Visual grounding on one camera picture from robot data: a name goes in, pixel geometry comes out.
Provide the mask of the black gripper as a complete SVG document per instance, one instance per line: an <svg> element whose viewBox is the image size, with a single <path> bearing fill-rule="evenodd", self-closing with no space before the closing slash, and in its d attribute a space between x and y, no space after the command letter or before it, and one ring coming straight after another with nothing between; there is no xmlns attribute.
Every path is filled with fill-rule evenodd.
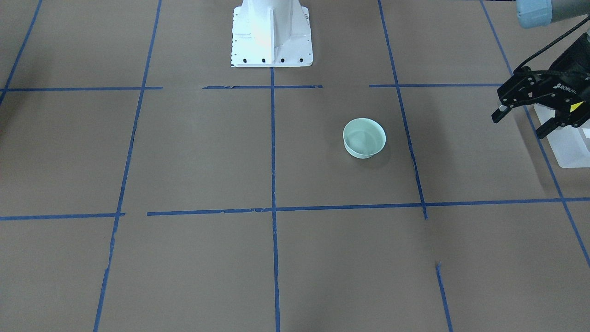
<svg viewBox="0 0 590 332"><path fill-rule="evenodd" d="M499 123L517 107L540 104L554 109L536 130L538 139L546 138L558 127L580 127L589 120L589 34L584 32L563 52L547 70L532 70L522 66L513 71L497 89L500 105L491 114ZM584 101L574 112L570 105Z"/></svg>

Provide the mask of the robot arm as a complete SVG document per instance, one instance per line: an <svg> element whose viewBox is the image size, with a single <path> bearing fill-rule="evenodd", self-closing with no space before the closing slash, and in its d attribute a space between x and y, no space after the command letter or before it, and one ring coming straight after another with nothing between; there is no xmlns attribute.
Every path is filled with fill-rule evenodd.
<svg viewBox="0 0 590 332"><path fill-rule="evenodd" d="M523 28L547 26L583 16L584 19L525 59L498 89L499 107L491 119L498 123L517 107L538 104L550 108L554 115L536 130L544 139L560 127L578 128L589 120L590 43L584 32L546 70L533 70L527 63L547 51L589 21L587 0L519 0L518 21Z"/></svg>

